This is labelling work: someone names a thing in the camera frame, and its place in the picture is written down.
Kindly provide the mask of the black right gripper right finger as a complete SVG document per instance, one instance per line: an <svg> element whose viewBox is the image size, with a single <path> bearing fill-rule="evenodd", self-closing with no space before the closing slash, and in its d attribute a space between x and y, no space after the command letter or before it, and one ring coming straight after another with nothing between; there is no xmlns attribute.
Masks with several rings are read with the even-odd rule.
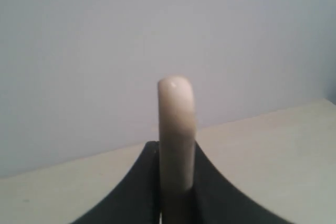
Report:
<svg viewBox="0 0 336 224"><path fill-rule="evenodd" d="M195 146L193 223L283 223L227 180Z"/></svg>

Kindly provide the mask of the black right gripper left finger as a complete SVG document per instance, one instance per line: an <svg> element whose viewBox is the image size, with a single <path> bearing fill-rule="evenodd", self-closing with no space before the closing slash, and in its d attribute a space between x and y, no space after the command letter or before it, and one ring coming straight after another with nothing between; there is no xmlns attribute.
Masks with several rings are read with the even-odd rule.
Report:
<svg viewBox="0 0 336 224"><path fill-rule="evenodd" d="M125 177L74 223L159 223L159 144L149 141Z"/></svg>

